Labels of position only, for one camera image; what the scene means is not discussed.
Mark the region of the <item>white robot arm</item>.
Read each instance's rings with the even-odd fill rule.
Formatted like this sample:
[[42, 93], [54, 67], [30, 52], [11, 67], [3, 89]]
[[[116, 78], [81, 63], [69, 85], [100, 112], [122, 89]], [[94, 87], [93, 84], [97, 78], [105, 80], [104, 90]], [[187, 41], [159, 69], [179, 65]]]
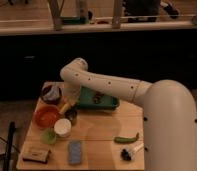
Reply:
[[145, 171], [197, 171], [197, 108], [183, 84], [92, 73], [82, 58], [65, 65], [60, 77], [70, 87], [84, 86], [142, 108]]

